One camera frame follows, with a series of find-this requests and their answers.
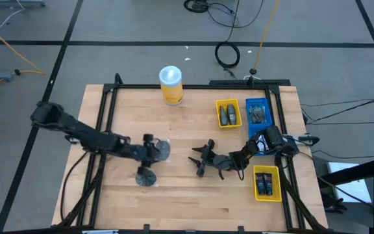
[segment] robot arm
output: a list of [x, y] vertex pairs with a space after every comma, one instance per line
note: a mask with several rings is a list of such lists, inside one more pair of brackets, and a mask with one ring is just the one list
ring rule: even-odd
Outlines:
[[130, 138], [115, 133], [101, 133], [98, 130], [76, 120], [56, 103], [39, 102], [31, 116], [33, 126], [51, 131], [62, 131], [66, 139], [77, 139], [85, 151], [90, 153], [107, 153], [117, 157], [134, 159], [141, 162], [136, 182], [141, 186], [151, 186], [156, 176], [148, 168], [158, 161], [169, 157], [169, 143], [158, 140], [154, 144], [154, 136], [145, 134], [143, 145], [132, 145]]
[[[210, 139], [207, 145], [201, 148], [193, 148], [194, 151], [201, 152], [201, 161], [189, 157], [193, 161], [197, 169], [197, 175], [203, 177], [205, 172], [205, 166], [213, 166], [219, 170], [219, 176], [223, 179], [221, 174], [222, 170], [245, 170], [249, 165], [249, 159], [256, 153], [263, 154], [279, 154], [284, 157], [292, 157], [299, 152], [297, 143], [311, 140], [311, 142], [317, 142], [317, 138], [305, 135], [299, 137], [299, 140], [295, 139], [294, 136], [282, 135], [277, 126], [270, 126], [267, 129], [258, 132], [252, 136], [240, 151], [230, 152], [229, 156], [217, 155], [212, 150], [214, 147], [214, 141]], [[264, 150], [260, 150], [258, 143], [261, 142], [264, 145]]]

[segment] small object in bin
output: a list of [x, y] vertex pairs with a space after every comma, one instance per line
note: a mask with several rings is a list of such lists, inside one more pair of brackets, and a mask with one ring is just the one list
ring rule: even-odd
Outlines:
[[253, 124], [264, 123], [265, 120], [265, 112], [260, 107], [251, 107], [249, 109], [249, 115], [251, 116], [251, 121]]
[[226, 126], [227, 125], [227, 114], [225, 109], [220, 106], [220, 125]]
[[236, 112], [232, 104], [227, 105], [227, 116], [231, 125], [236, 125]]
[[264, 183], [264, 174], [263, 173], [256, 173], [256, 185], [258, 187], [259, 195], [266, 195], [265, 193], [265, 183]]
[[272, 195], [272, 174], [271, 173], [264, 173], [264, 182], [266, 188], [266, 195]]

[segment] floor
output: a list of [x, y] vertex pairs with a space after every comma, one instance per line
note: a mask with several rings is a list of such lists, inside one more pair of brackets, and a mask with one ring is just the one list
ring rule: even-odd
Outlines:
[[[217, 2], [236, 6], [233, 0]], [[185, 84], [233, 79], [214, 58], [214, 46], [226, 40], [230, 29], [214, 23], [208, 14], [188, 12], [182, 3], [47, 0], [45, 8], [28, 6], [0, 29], [4, 39], [45, 72], [23, 74], [0, 85], [0, 212], [20, 160], [24, 163], [29, 155], [5, 231], [48, 227], [55, 208], [69, 144], [60, 133], [38, 131], [32, 148], [25, 147], [27, 141], [31, 146], [34, 140], [29, 116], [39, 100], [57, 102], [77, 115], [85, 85], [111, 83], [116, 72], [124, 83], [158, 83], [158, 73], [167, 65], [181, 69]], [[259, 4], [260, 0], [241, 0], [241, 24], [251, 20]], [[241, 42], [240, 63], [232, 69], [238, 79], [248, 75], [255, 62], [255, 44], [274, 4], [265, 0], [252, 25], [233, 31], [230, 41]], [[359, 4], [371, 25], [365, 23]], [[13, 11], [0, 6], [0, 24]], [[217, 10], [213, 13], [229, 23], [227, 15]], [[374, 98], [373, 32], [374, 0], [281, 0], [257, 75], [289, 79], [297, 87], [301, 103], [306, 104]], [[220, 57], [234, 61], [234, 53], [226, 47], [221, 48]], [[16, 68], [31, 69], [0, 42], [0, 72]], [[350, 106], [304, 108], [311, 117], [319, 118]], [[367, 121], [374, 121], [374, 104], [323, 122]], [[313, 150], [340, 157], [374, 155], [374, 124], [313, 125], [307, 129], [321, 138]], [[316, 156], [350, 163], [370, 160]], [[338, 231], [368, 231], [358, 224], [347, 225], [336, 215], [328, 218], [330, 227]]]

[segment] white lid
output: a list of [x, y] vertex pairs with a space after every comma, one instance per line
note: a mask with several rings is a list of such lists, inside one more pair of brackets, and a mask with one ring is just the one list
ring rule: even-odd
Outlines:
[[181, 83], [181, 71], [176, 66], [166, 66], [160, 71], [160, 81], [166, 86], [177, 86]]

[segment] black metal frame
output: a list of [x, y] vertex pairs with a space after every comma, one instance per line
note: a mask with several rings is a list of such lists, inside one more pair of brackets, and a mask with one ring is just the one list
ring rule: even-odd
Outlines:
[[[216, 90], [263, 90], [265, 92], [266, 99], [268, 100], [269, 107], [271, 110], [273, 110], [272, 107], [272, 100], [271, 100], [271, 94], [275, 96], [278, 114], [279, 114], [279, 122], [281, 131], [283, 134], [287, 133], [286, 130], [286, 123], [285, 123], [285, 117], [284, 117], [284, 111], [282, 109], [282, 103], [281, 103], [281, 94], [279, 92], [279, 86], [289, 86], [290, 82], [289, 80], [265, 80], [265, 81], [210, 81], [209, 85], [183, 85], [183, 89], [216, 89]], [[97, 121], [96, 121], [96, 129], [101, 130], [102, 127], [102, 121], [105, 113], [105, 107], [106, 107], [106, 99], [108, 97], [109, 92], [112, 93], [112, 98], [110, 100], [109, 110], [108, 110], [108, 118], [106, 121], [106, 133], [111, 131], [112, 127], [112, 120], [114, 116], [115, 106], [116, 106], [116, 99], [118, 96], [118, 90], [121, 88], [137, 88], [137, 89], [158, 89], [160, 88], [159, 84], [123, 84], [122, 80], [119, 78], [118, 75], [115, 77], [115, 83], [114, 84], [104, 84], [103, 87], [103, 93], [101, 97], [101, 103], [99, 107], [99, 112], [97, 115]], [[273, 115], [273, 111], [271, 111], [271, 117], [273, 120], [273, 124], [275, 124], [275, 118]], [[95, 165], [95, 154], [91, 154], [89, 158], [88, 168], [86, 171], [86, 177], [84, 180], [84, 194], [87, 195], [88, 188], [91, 185], [92, 180], [92, 174], [94, 171], [94, 165]], [[277, 166], [282, 167], [282, 160], [276, 161]], [[297, 179], [295, 176], [295, 169], [293, 167], [292, 159], [287, 159], [288, 168], [289, 168], [289, 178], [291, 181], [292, 188], [294, 191], [296, 191], [298, 195], [298, 187], [297, 187]], [[90, 211], [90, 219], [88, 225], [83, 225], [83, 219], [85, 214], [85, 205], [82, 206], [82, 209], [77, 214], [77, 222], [76, 226], [71, 227], [71, 223], [73, 222], [73, 219], [68, 220], [67, 224], [59, 225], [55, 228], [48, 228], [48, 229], [34, 229], [34, 230], [25, 230], [25, 231], [11, 231], [11, 232], [4, 232], [4, 233], [82, 233], [82, 231], [89, 231], [94, 230], [95, 221], [96, 221], [96, 215], [97, 215], [97, 206], [99, 203], [100, 198], [100, 192], [101, 192], [101, 180], [103, 177], [103, 172], [106, 164], [106, 154], [101, 154], [99, 159], [99, 167], [97, 170], [97, 173], [100, 172], [101, 178], [99, 182], [96, 184], [95, 189], [93, 190], [93, 202], [92, 202], [92, 209]], [[309, 229], [305, 229], [305, 220], [303, 218], [302, 212], [299, 210], [297, 206], [295, 206], [295, 209], [297, 211], [297, 219], [299, 223], [299, 228], [294, 228], [292, 224], [292, 218], [290, 213], [290, 206], [288, 201], [288, 192], [284, 189], [283, 186], [281, 186], [282, 191], [282, 204], [284, 209], [284, 217], [286, 222], [286, 229], [288, 232], [292, 233], [329, 233], [328, 231], [313, 231]], [[245, 231], [243, 226], [238, 226], [237, 231], [188, 231], [188, 230], [176, 230], [176, 231], [170, 231], [170, 230], [149, 230], [149, 224], [145, 224], [143, 229], [119, 229], [119, 233], [168, 233], [168, 234], [179, 234], [179, 233], [194, 233], [194, 234], [205, 234], [205, 233], [231, 233], [231, 234], [251, 234], [251, 233], [258, 233], [262, 234], [264, 232], [262, 231]]]
[[[321, 176], [321, 178], [333, 185], [341, 185], [358, 179], [365, 179], [373, 176], [374, 160], [364, 164], [360, 164], [358, 166], [354, 166], [352, 168], [347, 168], [345, 170], [340, 170], [338, 172], [323, 175]], [[318, 179], [318, 185], [321, 189], [328, 186], [328, 184], [324, 183], [320, 179]]]
[[[183, 89], [218, 89], [218, 90], [263, 90], [265, 92], [265, 96], [268, 100], [269, 107], [272, 110], [272, 100], [271, 100], [271, 93], [275, 95], [276, 99], [276, 104], [278, 108], [278, 114], [279, 114], [279, 122], [280, 126], [282, 129], [282, 133], [286, 134], [286, 124], [285, 124], [285, 117], [284, 117], [284, 112], [282, 109], [282, 103], [281, 103], [281, 95], [279, 93], [279, 85], [290, 85], [290, 82], [288, 80], [267, 80], [267, 81], [254, 81], [254, 82], [249, 82], [249, 81], [211, 81], [209, 85], [199, 85], [199, 84], [185, 84], [183, 85]], [[110, 101], [110, 109], [108, 112], [108, 120], [106, 123], [106, 130], [110, 131], [110, 127], [112, 125], [112, 117], [114, 115], [114, 106], [116, 103], [116, 98], [117, 98], [117, 92], [118, 89], [122, 88], [160, 88], [159, 84], [105, 84], [103, 88], [103, 94], [101, 98], [101, 104], [99, 108], [99, 113], [97, 116], [97, 121], [96, 121], [96, 129], [100, 130], [101, 129], [101, 122], [103, 119], [103, 114], [105, 111], [105, 106], [106, 106], [106, 98], [108, 93], [112, 90], [112, 99]], [[271, 111], [271, 117], [273, 120], [273, 124], [275, 124], [275, 119], [273, 116], [273, 111]], [[106, 155], [101, 155], [100, 158], [100, 163], [99, 165], [105, 166], [104, 162], [106, 159]], [[95, 155], [90, 155], [89, 158], [89, 164], [88, 164], [88, 169], [86, 171], [86, 177], [84, 180], [84, 188], [83, 191], [85, 191], [90, 184], [90, 180], [92, 178], [92, 173], [94, 170], [94, 163], [95, 162]], [[290, 169], [290, 180], [292, 187], [295, 189], [295, 191], [298, 193], [298, 187], [297, 187], [297, 180], [295, 177], [295, 169], [293, 167], [293, 162], [292, 159], [288, 159], [289, 164], [288, 168]], [[95, 225], [95, 220], [96, 220], [96, 214], [97, 214], [97, 204], [99, 203], [99, 197], [100, 197], [100, 189], [101, 184], [98, 184], [97, 188], [94, 191], [94, 196], [93, 196], [93, 202], [92, 202], [92, 210], [90, 212], [90, 220], [89, 220], [89, 226], [94, 226]], [[288, 193], [284, 190], [284, 188], [281, 188], [282, 190], [282, 200], [283, 200], [283, 207], [284, 207], [284, 216], [285, 216], [285, 221], [286, 221], [286, 227], [287, 229], [292, 229], [292, 219], [291, 219], [291, 213], [290, 213], [290, 206], [289, 206], [289, 201], [288, 201]], [[305, 221], [304, 218], [300, 212], [300, 210], [297, 209], [297, 219], [298, 219], [298, 224], [299, 228], [304, 229], [305, 228]], [[85, 210], [83, 209], [77, 218], [77, 225], [82, 225], [83, 223], [83, 217], [84, 217]]]

